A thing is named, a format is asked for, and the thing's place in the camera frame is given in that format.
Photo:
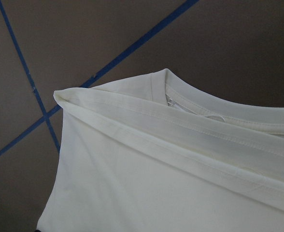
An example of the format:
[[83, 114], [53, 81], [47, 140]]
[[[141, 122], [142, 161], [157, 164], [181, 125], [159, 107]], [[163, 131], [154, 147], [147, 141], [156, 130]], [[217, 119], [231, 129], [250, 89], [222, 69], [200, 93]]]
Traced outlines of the white long-sleeve printed shirt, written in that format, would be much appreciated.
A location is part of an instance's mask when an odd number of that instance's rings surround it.
[[57, 175], [41, 232], [284, 232], [284, 108], [168, 69], [54, 92]]

